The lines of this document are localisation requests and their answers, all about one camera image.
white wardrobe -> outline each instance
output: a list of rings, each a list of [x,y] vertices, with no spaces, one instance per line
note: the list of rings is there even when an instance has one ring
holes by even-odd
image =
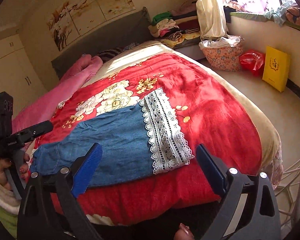
[[[3,91],[13,97],[13,117],[47,92],[18,34],[0,40],[0,92]]]

metal screw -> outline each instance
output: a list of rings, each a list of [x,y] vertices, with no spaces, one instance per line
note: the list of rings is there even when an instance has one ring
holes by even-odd
[[[38,177],[38,173],[35,171],[35,172],[32,172],[31,173],[31,178],[36,178]]]
[[[69,168],[63,167],[60,171],[62,174],[67,174],[69,172]]]
[[[230,171],[231,174],[237,174],[238,173],[238,170],[236,168],[230,168],[229,171]]]
[[[265,172],[260,172],[260,177],[265,179],[267,177],[267,174]]]

blue denim garment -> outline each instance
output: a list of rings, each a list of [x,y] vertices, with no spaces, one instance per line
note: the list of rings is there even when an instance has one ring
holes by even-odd
[[[30,171],[41,175],[57,173],[93,143],[103,155],[89,187],[113,185],[153,174],[149,137],[139,104],[113,110],[80,122],[61,142],[41,145],[34,153]]]

red floral comforter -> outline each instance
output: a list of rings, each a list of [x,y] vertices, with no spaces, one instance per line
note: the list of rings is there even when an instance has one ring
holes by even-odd
[[[108,88],[113,88],[117,82],[126,84],[124,91],[109,95]],[[51,119],[53,131],[41,136],[36,146],[60,141],[78,122],[135,104],[136,100],[159,87],[170,98],[193,154],[197,145],[203,143],[227,166],[245,174],[258,172],[262,158],[261,142],[245,109],[202,68],[170,53],[158,54],[79,89],[59,106]],[[130,225],[155,218],[172,207],[217,199],[193,159],[189,165],[164,174],[88,189],[78,201],[86,214],[98,214],[109,217],[114,224]],[[54,203],[57,210],[61,210],[55,197]]]

yellow box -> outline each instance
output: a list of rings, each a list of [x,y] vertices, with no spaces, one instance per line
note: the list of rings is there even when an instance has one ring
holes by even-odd
[[[290,55],[267,46],[265,70],[262,79],[283,92],[288,79]]]

